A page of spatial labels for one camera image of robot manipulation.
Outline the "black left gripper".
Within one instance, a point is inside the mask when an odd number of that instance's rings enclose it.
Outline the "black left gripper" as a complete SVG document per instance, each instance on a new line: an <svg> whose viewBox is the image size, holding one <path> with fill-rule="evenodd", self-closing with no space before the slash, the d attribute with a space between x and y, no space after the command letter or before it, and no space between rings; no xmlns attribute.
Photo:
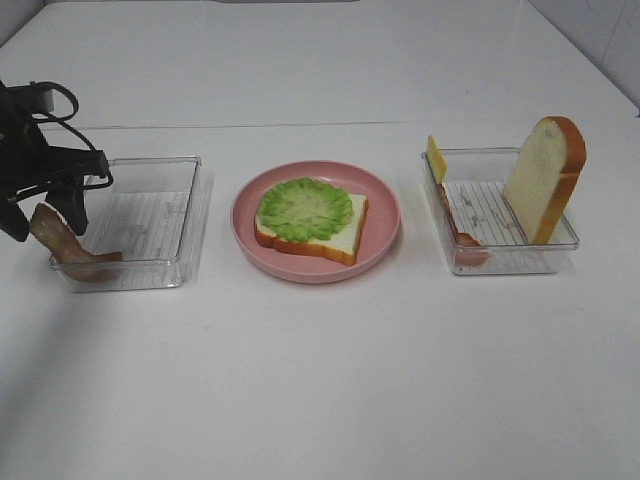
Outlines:
<svg viewBox="0 0 640 480"><path fill-rule="evenodd" d="M84 191L108 186L103 151L68 124L79 111L76 96L50 82L1 86L0 228L18 242L29 235L29 222L15 204L40 193L77 236L88 227ZM53 146L40 126L56 123L75 135L85 149Z"/></svg>

